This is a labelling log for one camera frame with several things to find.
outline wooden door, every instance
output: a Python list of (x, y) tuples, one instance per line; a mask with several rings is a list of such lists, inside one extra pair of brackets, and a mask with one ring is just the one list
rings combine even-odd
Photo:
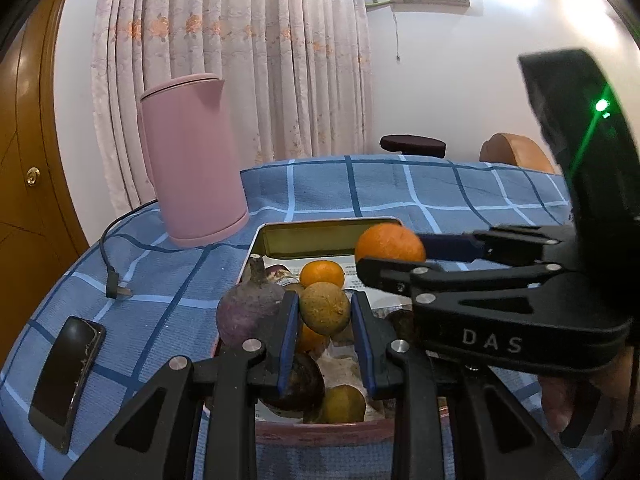
[(42, 298), (87, 247), (64, 180), (53, 114), (63, 2), (42, 0), (0, 63), (0, 364)]

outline kettle handle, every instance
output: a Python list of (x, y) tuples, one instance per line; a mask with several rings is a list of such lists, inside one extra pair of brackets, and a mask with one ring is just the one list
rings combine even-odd
[(145, 121), (142, 117), (142, 102), (138, 102), (138, 135), (140, 136), (140, 146), (142, 147), (142, 158), (145, 161), (146, 176), (149, 177), (152, 186), (154, 184), (154, 174), (151, 171), (151, 161), (149, 160), (148, 147), (146, 146)]

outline white lettering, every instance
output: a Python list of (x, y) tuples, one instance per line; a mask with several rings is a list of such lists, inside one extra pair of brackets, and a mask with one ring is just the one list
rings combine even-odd
[(489, 339), (486, 340), (486, 343), (484, 343), (483, 348), (487, 348), (488, 346), (491, 346), (492, 348), (494, 348), (494, 350), (498, 349), (498, 341), (495, 338), (495, 334), (491, 334), (489, 336)]
[(522, 338), (521, 337), (512, 337), (509, 339), (509, 352), (512, 354), (519, 354), (522, 351)]
[(465, 331), (462, 334), (462, 342), (465, 345), (473, 345), (473, 344), (475, 344), (475, 342), (476, 342), (476, 332), (474, 332), (473, 330), (469, 330), (468, 328), (465, 328)]

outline white wall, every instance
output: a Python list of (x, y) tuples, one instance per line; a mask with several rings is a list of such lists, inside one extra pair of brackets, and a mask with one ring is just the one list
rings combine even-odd
[(587, 7), (583, 0), (396, 6), (400, 62), (392, 9), (370, 9), (372, 149), (382, 152), (384, 135), (409, 133), (444, 140), (448, 158), (478, 160), (485, 140), (511, 132), (548, 153), (517, 57), (579, 46), (600, 63), (640, 133), (640, 52), (622, 25)]
[(116, 218), (94, 127), (91, 60), (97, 1), (65, 1), (53, 75), (60, 157), (71, 199), (89, 244)]

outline black smartphone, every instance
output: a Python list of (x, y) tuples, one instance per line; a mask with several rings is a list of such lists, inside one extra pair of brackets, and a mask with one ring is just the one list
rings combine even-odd
[(42, 367), (29, 422), (60, 453), (69, 451), (82, 389), (105, 332), (101, 324), (70, 316)]

